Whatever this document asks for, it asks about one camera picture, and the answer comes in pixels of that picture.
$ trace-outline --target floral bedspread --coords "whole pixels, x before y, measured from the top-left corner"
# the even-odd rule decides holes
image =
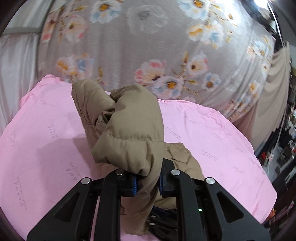
[[[39,77],[139,83],[234,122],[260,97],[274,42],[237,0],[71,0],[47,17]]]

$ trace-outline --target bed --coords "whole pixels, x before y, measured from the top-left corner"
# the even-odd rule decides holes
[[[184,100],[158,100],[165,142],[182,142],[201,165],[259,222],[276,192],[248,140],[218,111]],[[0,138],[0,206],[26,239],[34,225],[83,177],[98,179],[71,84],[44,77],[21,99]],[[122,234],[122,240],[155,240]]]

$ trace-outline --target silver screw head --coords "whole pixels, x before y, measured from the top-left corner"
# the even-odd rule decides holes
[[[82,184],[89,184],[91,182],[91,180],[88,177],[85,177],[81,180]]]
[[[212,178],[212,177],[208,177],[206,180],[205,180],[208,184],[214,184],[215,183],[215,179]]]
[[[122,175],[122,174],[124,174],[124,170],[122,170],[122,169],[117,169],[117,170],[115,171],[115,173],[116,173],[117,175]]]
[[[180,173],[181,172],[178,169],[171,170],[171,174],[174,176],[178,176],[178,175],[180,175]]]

